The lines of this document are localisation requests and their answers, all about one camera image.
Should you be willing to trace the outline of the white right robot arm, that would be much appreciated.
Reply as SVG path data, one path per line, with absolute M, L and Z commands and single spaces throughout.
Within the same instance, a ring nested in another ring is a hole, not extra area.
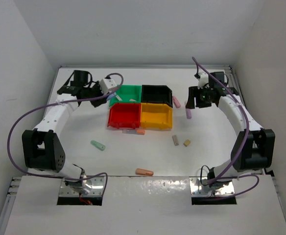
M 209 170 L 203 185 L 217 187 L 249 171 L 268 168 L 272 164 L 275 133 L 262 127 L 241 102 L 238 91 L 228 85 L 223 72 L 197 73 L 197 86 L 189 87 L 187 109 L 207 108 L 213 104 L 223 112 L 237 139 L 230 158 Z

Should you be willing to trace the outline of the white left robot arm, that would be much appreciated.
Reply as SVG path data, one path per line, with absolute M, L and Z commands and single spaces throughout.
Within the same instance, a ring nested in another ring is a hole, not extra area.
M 102 95 L 99 88 L 92 91 L 92 82 L 88 71 L 75 70 L 58 90 L 56 105 L 32 130 L 25 130 L 22 134 L 25 165 L 63 178 L 66 186 L 83 196 L 91 192 L 92 182 L 86 178 L 83 168 L 66 159 L 58 136 L 79 107 L 79 99 Z

